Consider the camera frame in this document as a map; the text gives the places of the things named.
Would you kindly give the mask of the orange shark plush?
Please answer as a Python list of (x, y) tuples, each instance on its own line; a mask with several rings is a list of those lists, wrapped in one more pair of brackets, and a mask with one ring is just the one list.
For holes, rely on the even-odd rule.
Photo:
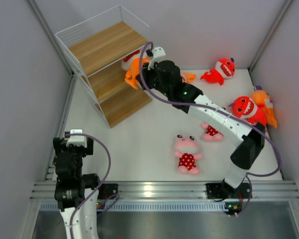
[(134, 89), (138, 89), (137, 75), (140, 74), (139, 63), (140, 63), (141, 50), (138, 49), (126, 57), (121, 59), (121, 67), (125, 70), (125, 81), (128, 85)]
[(265, 90), (263, 90), (261, 86), (255, 86), (254, 92), (250, 95), (250, 97), (265, 113), (267, 124), (273, 126), (274, 128), (278, 128), (273, 101), (269, 94)]
[(181, 72), (181, 79), (183, 83), (192, 83), (196, 79), (196, 74), (192, 74), (189, 72)]

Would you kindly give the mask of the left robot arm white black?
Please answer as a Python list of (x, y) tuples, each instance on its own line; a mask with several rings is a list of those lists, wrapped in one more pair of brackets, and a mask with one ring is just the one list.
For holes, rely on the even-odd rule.
[(93, 154), (93, 140), (83, 136), (55, 137), (54, 198), (68, 239), (97, 239), (96, 201), (103, 187), (97, 174), (82, 174), (83, 158)]

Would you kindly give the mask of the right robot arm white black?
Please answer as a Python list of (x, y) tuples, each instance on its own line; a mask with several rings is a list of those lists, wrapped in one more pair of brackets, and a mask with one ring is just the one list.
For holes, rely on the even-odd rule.
[(219, 130), (236, 147), (230, 156), (231, 164), (221, 182), (219, 192), (233, 198), (265, 146), (265, 126), (249, 124), (213, 103), (200, 89), (182, 81), (180, 69), (170, 60), (139, 63), (139, 81), (143, 90), (157, 100), (172, 105)]

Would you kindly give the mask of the red shark plush far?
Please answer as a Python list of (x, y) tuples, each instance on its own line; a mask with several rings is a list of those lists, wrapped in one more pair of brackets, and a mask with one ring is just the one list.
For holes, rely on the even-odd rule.
[(200, 80), (205, 80), (209, 84), (219, 84), (222, 86), (225, 80), (234, 77), (236, 71), (235, 60), (233, 58), (219, 59), (215, 67), (205, 72)]

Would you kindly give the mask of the red shark plush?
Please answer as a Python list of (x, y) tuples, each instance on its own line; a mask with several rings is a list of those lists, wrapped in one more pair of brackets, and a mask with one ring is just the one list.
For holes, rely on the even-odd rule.
[(241, 120), (247, 120), (253, 125), (257, 123), (261, 123), (264, 126), (267, 125), (267, 117), (264, 111), (249, 96), (238, 97), (229, 107), (232, 114)]
[(234, 77), (236, 71), (235, 60), (233, 58), (219, 59), (215, 67), (205, 72), (200, 80), (205, 80), (209, 84), (219, 84), (222, 86), (225, 80)]

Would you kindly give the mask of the pink frog plush front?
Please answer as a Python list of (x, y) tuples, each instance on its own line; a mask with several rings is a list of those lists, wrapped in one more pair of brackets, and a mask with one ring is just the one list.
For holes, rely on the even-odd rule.
[(182, 174), (197, 175), (200, 170), (196, 161), (202, 158), (199, 153), (199, 146), (193, 136), (182, 136), (178, 134), (174, 145), (174, 154), (179, 159), (178, 170)]

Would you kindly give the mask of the pink frog plush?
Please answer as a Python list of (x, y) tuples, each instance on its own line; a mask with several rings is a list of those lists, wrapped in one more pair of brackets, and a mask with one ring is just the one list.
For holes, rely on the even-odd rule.
[(223, 139), (223, 134), (217, 131), (215, 128), (213, 128), (211, 125), (209, 125), (206, 122), (203, 122), (201, 124), (201, 128), (204, 129), (204, 133), (202, 135), (202, 140), (204, 141), (221, 141)]
[(197, 175), (200, 170), (196, 161), (202, 158), (199, 153), (199, 146), (193, 136), (182, 136), (178, 134), (174, 145), (174, 154), (179, 159), (178, 170), (182, 174)]

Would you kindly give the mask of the pink frog plush rear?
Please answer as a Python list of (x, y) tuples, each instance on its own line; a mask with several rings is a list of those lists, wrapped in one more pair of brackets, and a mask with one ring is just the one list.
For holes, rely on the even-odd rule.
[(223, 139), (223, 134), (217, 131), (215, 128), (213, 128), (211, 125), (209, 125), (206, 122), (203, 122), (201, 124), (201, 128), (204, 129), (204, 133), (202, 135), (202, 140), (204, 141), (221, 141)]

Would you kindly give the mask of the red shark plush near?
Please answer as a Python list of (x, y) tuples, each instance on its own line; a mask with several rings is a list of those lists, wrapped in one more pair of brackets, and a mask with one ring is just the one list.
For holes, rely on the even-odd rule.
[(257, 123), (261, 123), (264, 126), (267, 125), (267, 117), (264, 111), (249, 96), (238, 97), (229, 107), (232, 114), (241, 120), (247, 120), (253, 125)]

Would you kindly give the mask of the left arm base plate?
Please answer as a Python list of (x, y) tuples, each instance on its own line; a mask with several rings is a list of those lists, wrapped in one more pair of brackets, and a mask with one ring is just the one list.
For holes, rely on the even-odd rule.
[(103, 210), (107, 206), (107, 202), (110, 200), (116, 200), (118, 198), (118, 184), (105, 183), (99, 189), (97, 209)]

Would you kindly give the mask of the aluminium rail frame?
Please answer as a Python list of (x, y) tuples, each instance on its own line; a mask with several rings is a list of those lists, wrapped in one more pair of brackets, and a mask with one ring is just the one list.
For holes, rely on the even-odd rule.
[[(253, 202), (289, 202), (299, 200), (299, 190), (292, 181), (252, 181)], [(118, 198), (105, 209), (117, 212), (225, 212), (225, 203), (207, 198), (206, 184), (211, 182), (108, 182), (118, 184)]]

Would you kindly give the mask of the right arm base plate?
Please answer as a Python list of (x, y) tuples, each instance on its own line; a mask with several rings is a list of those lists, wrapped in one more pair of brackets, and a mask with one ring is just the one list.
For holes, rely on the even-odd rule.
[(207, 198), (214, 202), (224, 202), (226, 200), (237, 199), (237, 202), (225, 203), (225, 214), (229, 217), (238, 217), (252, 199), (252, 185), (241, 183), (236, 189), (229, 186), (224, 181), (221, 183), (207, 183)]

